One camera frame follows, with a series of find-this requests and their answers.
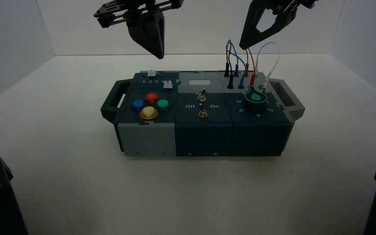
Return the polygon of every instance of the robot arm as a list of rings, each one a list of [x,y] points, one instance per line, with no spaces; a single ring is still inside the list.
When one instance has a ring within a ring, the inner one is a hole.
[[[240,47],[249,48],[278,33],[295,19],[299,5],[312,8],[315,1],[317,0],[253,0],[244,24]],[[165,53],[165,19],[162,12],[180,8],[183,2],[184,0],[166,0],[160,3],[155,0],[113,0],[103,4],[94,17],[102,28],[126,22],[132,39],[162,59]],[[270,28],[260,32],[256,26],[266,9],[272,10],[276,20]]]

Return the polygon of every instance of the red wire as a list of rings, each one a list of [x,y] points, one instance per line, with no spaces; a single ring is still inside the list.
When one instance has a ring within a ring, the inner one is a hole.
[[[247,49],[246,49],[246,55],[247,55],[247,63],[246,64],[248,64],[249,63],[249,53],[247,52]]]
[[[256,65],[255,65],[255,63],[254,63],[254,59],[253,59],[253,54],[252,54],[252,52],[250,51],[250,48],[247,48],[248,50],[249,50],[249,53],[250,53],[250,56],[252,57],[252,63],[253,63],[253,74],[254,75],[256,75]]]

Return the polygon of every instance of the white table surface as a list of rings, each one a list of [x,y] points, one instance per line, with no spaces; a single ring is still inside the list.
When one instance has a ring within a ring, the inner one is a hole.
[[[30,234],[360,234],[376,189],[376,90],[329,55],[283,55],[273,73],[306,107],[281,157],[120,152],[100,113],[116,80],[224,63],[56,56],[0,95],[0,155]]]

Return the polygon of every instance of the red button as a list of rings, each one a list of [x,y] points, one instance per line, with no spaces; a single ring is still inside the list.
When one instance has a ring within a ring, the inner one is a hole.
[[[156,93],[149,93],[145,96],[145,100],[148,104],[154,105],[159,100],[159,95]]]

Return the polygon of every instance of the blue button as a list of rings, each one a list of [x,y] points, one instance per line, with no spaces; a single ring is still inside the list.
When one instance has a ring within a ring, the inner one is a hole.
[[[135,99],[132,102],[132,109],[140,111],[145,107],[145,101],[143,99]]]

